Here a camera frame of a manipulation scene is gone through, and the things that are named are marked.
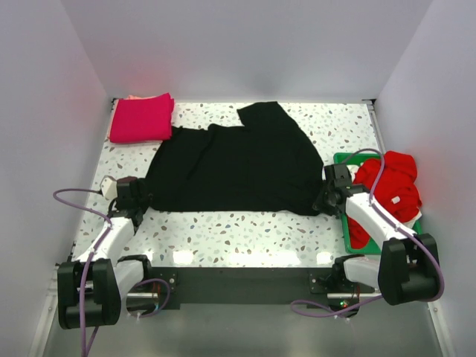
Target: black shirt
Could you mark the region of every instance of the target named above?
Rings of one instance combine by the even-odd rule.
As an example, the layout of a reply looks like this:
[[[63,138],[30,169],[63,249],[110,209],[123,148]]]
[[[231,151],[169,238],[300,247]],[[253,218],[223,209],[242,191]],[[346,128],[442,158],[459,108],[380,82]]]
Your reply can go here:
[[[244,126],[173,128],[147,173],[151,207],[166,211],[250,210],[315,216],[323,162],[276,103],[238,109]]]

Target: white wall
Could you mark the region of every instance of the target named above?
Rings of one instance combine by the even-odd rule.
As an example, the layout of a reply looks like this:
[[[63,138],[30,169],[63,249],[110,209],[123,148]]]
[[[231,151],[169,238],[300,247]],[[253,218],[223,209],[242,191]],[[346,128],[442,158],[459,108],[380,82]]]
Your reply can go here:
[[[0,82],[0,349],[26,356],[80,218],[51,194],[90,185],[107,101],[57,0],[0,1]]]
[[[376,103],[386,148],[418,164],[424,229],[438,241],[459,356],[476,346],[475,16],[474,1],[434,0]]]
[[[108,94],[375,98],[431,0],[62,0]]]

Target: terrazzo tabletop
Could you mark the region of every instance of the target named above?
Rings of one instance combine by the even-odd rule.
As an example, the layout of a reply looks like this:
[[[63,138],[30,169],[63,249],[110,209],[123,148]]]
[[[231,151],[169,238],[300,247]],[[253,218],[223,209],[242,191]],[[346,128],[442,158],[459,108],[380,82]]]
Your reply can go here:
[[[216,123],[239,126],[237,109],[250,103],[176,103],[173,125],[204,128]],[[378,148],[364,104],[280,103],[309,136],[324,164],[336,152]],[[93,189],[106,175],[145,177],[160,143],[116,145],[104,141]],[[91,195],[88,207],[106,213],[109,201]],[[75,237],[73,259],[80,256],[103,227],[103,220],[84,213]],[[146,254],[153,266],[316,267],[331,266],[347,255],[341,221],[323,214],[298,216],[270,212],[171,213],[147,210],[123,255]]]

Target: red cloth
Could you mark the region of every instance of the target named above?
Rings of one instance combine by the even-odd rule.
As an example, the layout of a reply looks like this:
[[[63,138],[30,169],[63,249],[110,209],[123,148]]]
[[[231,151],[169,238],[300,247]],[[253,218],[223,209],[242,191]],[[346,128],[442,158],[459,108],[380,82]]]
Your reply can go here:
[[[375,189],[375,198],[400,222],[412,220],[422,202],[414,182],[417,179],[417,165],[412,156],[389,151],[385,155],[385,168]],[[380,160],[369,158],[358,169],[354,184],[363,184],[370,189],[380,170]],[[399,197],[396,203],[392,199]],[[349,218],[350,245],[361,249],[367,245],[370,236],[355,220]]]
[[[109,140],[116,144],[167,140],[172,136],[174,100],[169,93],[149,99],[120,99]]]

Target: folded towel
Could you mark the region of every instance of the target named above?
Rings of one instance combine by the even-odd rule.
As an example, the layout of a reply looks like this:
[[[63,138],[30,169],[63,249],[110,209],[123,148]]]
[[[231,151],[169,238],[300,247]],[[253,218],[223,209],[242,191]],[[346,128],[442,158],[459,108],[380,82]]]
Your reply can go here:
[[[174,103],[169,93],[150,98],[128,96],[120,99],[112,118],[109,140],[128,144],[170,139]]]

